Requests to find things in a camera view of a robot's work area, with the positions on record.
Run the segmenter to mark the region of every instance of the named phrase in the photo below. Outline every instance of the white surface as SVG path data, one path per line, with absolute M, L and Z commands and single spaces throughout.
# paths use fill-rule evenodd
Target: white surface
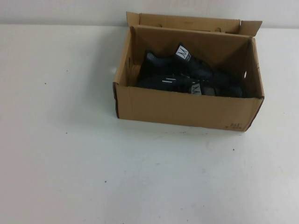
M 298 0 L 0 0 L 0 23 L 123 25 L 126 11 L 263 20 L 299 28 Z
M 299 30 L 259 31 L 246 133 L 117 119 L 126 30 L 0 26 L 0 223 L 298 223 Z

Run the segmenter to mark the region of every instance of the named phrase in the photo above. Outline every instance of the cardboard box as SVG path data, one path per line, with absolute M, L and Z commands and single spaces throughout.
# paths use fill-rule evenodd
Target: cardboard box
M 246 131 L 264 100 L 256 41 L 261 21 L 127 12 L 129 25 L 113 91 L 117 117 Z M 250 98 L 197 96 L 134 87 L 145 50 L 173 55 L 182 42 L 212 67 L 242 77 Z

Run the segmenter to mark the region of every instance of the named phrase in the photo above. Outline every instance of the white logo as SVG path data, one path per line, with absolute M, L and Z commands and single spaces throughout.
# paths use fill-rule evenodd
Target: white logo
M 183 59 L 186 59 L 188 54 L 189 54 L 189 52 L 187 51 L 187 49 L 182 46 L 179 46 L 179 48 L 176 52 L 176 55 L 180 56 Z
M 191 87 L 191 94 L 202 95 L 199 83 L 197 83 Z

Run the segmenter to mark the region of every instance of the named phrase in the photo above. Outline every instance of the box lid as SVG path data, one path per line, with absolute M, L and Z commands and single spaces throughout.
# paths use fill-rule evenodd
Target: box lid
M 255 36 L 262 21 L 240 21 L 190 16 L 138 14 L 127 12 L 129 26 L 146 25 L 153 27 L 177 28 L 209 32 L 222 32 Z

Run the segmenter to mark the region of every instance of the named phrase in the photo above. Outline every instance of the shoe pair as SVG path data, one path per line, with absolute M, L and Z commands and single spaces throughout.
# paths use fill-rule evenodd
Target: shoe pair
M 195 95 L 245 97 L 239 82 L 228 74 L 213 71 L 179 44 L 176 54 L 157 57 L 147 51 L 137 78 L 137 87 Z

